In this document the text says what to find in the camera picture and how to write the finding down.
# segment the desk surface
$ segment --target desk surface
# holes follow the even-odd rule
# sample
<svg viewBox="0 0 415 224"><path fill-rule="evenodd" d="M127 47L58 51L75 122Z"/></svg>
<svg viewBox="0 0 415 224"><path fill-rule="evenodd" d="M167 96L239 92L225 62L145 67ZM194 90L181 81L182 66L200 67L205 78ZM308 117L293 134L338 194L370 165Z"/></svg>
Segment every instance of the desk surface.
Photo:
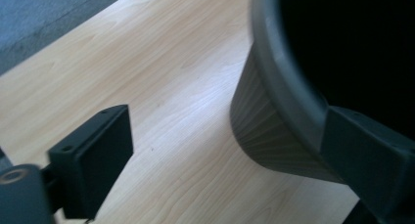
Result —
<svg viewBox="0 0 415 224"><path fill-rule="evenodd" d="M95 112L128 104L135 154L96 223L342 223L347 186L265 169L232 135L249 1L117 1L0 77L0 146L44 166Z"/></svg>

